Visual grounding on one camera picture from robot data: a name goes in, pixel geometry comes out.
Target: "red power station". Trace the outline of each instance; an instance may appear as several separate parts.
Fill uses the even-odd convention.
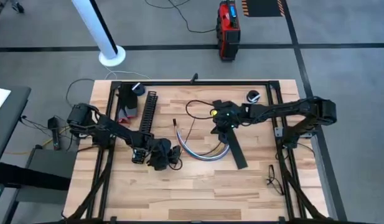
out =
[[[234,1],[226,0],[219,5],[217,39],[221,60],[234,60],[240,43],[240,26]]]

